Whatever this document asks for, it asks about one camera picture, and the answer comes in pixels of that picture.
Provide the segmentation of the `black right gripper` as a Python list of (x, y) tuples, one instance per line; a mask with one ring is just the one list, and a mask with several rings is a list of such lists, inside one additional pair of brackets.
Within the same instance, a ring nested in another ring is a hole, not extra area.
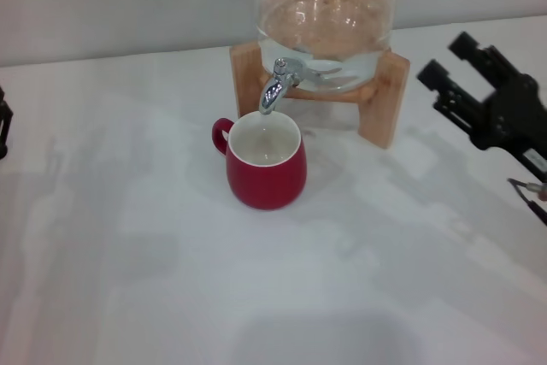
[(471, 136), (478, 149), (499, 148), (525, 168), (545, 168), (546, 108), (539, 98), (538, 82), (528, 74), (517, 77), (517, 68), (495, 46), (481, 49), (467, 32), (461, 32), (449, 50), (468, 62), (491, 86), (501, 88), (492, 93), (484, 111), (481, 102), (455, 83), (436, 60), (431, 60), (417, 79), (438, 93), (433, 107)]

